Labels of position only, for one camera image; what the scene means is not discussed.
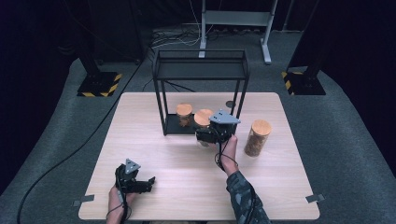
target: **sleeve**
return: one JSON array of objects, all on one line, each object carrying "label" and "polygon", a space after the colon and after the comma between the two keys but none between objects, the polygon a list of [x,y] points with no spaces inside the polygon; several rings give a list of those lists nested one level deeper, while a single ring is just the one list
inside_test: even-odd
[{"label": "sleeve", "polygon": [[[245,224],[248,218],[250,219],[249,223],[251,224],[271,223],[262,208],[262,200],[256,192],[254,192],[254,188],[251,187],[250,183],[245,179],[240,171],[237,171],[228,177],[227,190],[230,192],[231,204],[238,224]],[[252,202],[254,202],[254,210],[251,212]]]}]

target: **person's left hand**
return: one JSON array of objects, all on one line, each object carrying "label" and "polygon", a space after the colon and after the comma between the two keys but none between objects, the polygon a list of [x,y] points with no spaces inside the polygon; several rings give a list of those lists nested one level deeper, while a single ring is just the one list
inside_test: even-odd
[{"label": "person's left hand", "polygon": [[[126,195],[126,202],[129,206],[131,206],[131,203],[136,195],[137,193],[129,193]],[[110,192],[108,193],[108,212],[109,213],[107,214],[106,218],[108,224],[119,224],[121,222],[124,209],[122,207],[122,203],[120,202],[118,189],[115,185],[110,189]]]}]

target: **black metal shelf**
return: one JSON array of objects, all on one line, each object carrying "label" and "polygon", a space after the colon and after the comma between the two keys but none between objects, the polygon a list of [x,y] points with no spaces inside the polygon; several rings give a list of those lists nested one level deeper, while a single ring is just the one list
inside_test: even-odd
[{"label": "black metal shelf", "polygon": [[[200,58],[199,52],[205,51],[205,57]],[[241,98],[236,112],[239,118],[249,78],[248,57],[244,49],[160,49],[155,53],[152,75],[154,88],[160,110],[163,134],[195,133],[193,127],[180,127],[178,117],[168,113],[166,90],[164,82],[168,80],[235,80],[233,106],[239,92],[240,82],[244,82]],[[163,97],[160,95],[158,82],[161,83]]]}]

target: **yellow and black hazard tape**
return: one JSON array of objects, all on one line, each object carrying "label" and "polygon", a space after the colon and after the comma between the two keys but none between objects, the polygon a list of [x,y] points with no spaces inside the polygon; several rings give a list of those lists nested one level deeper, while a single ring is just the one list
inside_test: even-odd
[{"label": "yellow and black hazard tape", "polygon": [[291,85],[291,82],[290,82],[290,74],[303,75],[304,73],[301,73],[301,72],[292,72],[292,73],[282,72],[282,77],[283,77],[283,81],[285,81],[286,90],[288,90],[288,93],[290,95],[294,95],[295,92],[294,92],[293,86]]},{"label": "yellow and black hazard tape", "polygon": [[122,77],[122,74],[117,74],[114,77],[113,83],[109,86],[108,91],[83,91],[79,92],[78,96],[85,96],[85,97],[107,97],[107,96],[112,96],[114,94],[114,91],[119,85],[120,79]]}]

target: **shelf top tier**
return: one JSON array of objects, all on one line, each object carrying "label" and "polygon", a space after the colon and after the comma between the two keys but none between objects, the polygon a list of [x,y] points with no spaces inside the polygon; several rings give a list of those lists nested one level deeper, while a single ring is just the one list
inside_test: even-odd
[{"label": "shelf top tier", "polygon": [[[199,58],[204,51],[205,57]],[[246,80],[248,58],[244,49],[160,49],[153,63],[158,80]]]}]

